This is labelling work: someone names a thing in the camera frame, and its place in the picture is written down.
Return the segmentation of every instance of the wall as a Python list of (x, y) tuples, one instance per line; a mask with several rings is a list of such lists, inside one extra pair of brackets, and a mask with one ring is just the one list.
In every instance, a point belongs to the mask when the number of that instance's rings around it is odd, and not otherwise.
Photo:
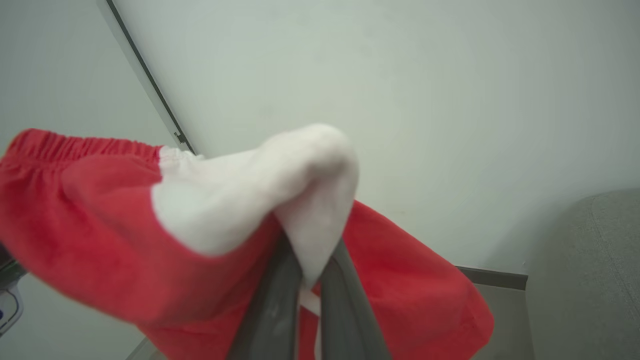
[(640, 3), (118, 1), (195, 147), (328, 122), (358, 198), (457, 265), (526, 273), (559, 212), (640, 186)]
[[(95, 1), (1, 1), (0, 49), (2, 152), (27, 127), (175, 146)], [(143, 339), (32, 275), (19, 289), (0, 359), (124, 360)]]

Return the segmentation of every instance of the gray upholstery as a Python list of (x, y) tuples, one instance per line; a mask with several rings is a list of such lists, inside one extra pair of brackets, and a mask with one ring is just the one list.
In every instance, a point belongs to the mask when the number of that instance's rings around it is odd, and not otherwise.
[(640, 190), (576, 204), (531, 262), (537, 360), (640, 359)]

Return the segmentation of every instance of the gray tile floor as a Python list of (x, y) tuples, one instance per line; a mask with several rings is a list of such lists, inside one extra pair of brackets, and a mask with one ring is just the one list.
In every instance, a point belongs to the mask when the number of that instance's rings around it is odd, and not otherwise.
[(473, 360), (534, 360), (524, 291), (476, 285), (495, 320), (493, 336)]

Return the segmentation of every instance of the red fabric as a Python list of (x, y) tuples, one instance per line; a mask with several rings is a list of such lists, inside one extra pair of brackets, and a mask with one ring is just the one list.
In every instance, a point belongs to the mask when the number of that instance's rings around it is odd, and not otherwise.
[[(275, 240), (269, 216), (231, 253), (206, 258), (158, 223), (158, 147), (29, 130), (0, 162), (0, 239), (62, 293), (135, 323), (173, 360), (224, 359)], [(493, 330), (473, 285), (356, 202), (344, 240), (394, 359), (469, 359)], [(301, 311), (300, 359), (317, 318)]]

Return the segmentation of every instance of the clothing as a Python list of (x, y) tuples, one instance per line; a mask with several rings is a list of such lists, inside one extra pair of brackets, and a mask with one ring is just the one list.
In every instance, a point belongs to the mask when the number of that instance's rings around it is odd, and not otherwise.
[[(319, 126), (204, 160), (27, 130), (0, 162), (0, 239), (36, 276), (135, 323), (170, 359), (210, 360), (224, 359), (283, 229), (313, 284), (346, 221), (344, 242), (394, 359), (470, 358), (492, 333), (486, 304), (385, 217), (359, 202), (349, 214), (357, 169), (345, 146)], [(300, 318), (300, 359), (313, 359), (317, 317), (303, 309)]]

